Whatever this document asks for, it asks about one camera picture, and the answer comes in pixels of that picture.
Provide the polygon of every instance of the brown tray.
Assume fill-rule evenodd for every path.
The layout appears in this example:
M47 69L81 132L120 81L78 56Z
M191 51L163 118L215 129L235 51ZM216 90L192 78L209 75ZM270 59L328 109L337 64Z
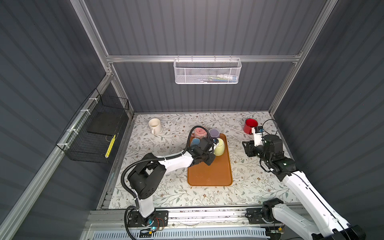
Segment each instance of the brown tray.
M223 155L216 156L213 163L208 166L201 162L188 168L188 183L191 186L230 186L232 185L232 169L229 160L227 137L220 133L225 150Z

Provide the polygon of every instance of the gray wall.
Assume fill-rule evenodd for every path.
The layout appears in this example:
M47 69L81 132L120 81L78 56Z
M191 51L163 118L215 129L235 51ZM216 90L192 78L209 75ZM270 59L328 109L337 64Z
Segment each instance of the gray wall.
M69 1L1 1L0 63L2 222L105 72ZM75 239L109 168L64 158L14 239Z
M384 2L339 0L275 117L300 169L382 239Z
M293 55L324 1L87 0L109 55ZM243 63L234 85L177 85L172 64L115 63L136 112L269 109L291 63Z

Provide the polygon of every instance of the white mesh basket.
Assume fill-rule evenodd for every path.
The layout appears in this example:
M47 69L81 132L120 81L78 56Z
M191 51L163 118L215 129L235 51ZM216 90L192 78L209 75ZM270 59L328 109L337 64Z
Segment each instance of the white mesh basket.
M236 84L241 61L239 58L228 61L179 61L175 58L173 67L177 84Z

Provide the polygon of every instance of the floral tablecloth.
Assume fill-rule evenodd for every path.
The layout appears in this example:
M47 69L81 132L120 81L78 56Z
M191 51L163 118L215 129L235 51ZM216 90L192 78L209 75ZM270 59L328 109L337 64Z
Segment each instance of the floral tablecloth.
M159 135L151 134L148 121L152 118L161 120L162 132ZM123 209L134 205L132 196L120 183L121 173L129 164L149 152L165 156L182 151L190 129L196 125L217 128L227 136L233 184L229 187L193 187L187 182L187 169L178 169L162 179L153 194L155 207L259 204L274 197L284 202L299 202L275 175L261 169L258 157L245 154L241 142L252 140L252 135L243 132L247 118L254 118L261 125L270 115L268 112L139 114L109 208ZM273 121L268 121L264 128L271 134L276 132Z

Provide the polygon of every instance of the yellow marker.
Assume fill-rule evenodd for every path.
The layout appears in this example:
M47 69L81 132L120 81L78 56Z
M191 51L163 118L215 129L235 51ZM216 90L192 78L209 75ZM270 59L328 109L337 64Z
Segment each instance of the yellow marker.
M113 144L115 143L115 139L116 139L116 134L113 135L113 138L111 139L111 143L109 144L109 147L108 147L108 150L107 150L107 153L105 154L105 158L108 158L109 155L111 154L111 151L112 151L112 147L113 147Z

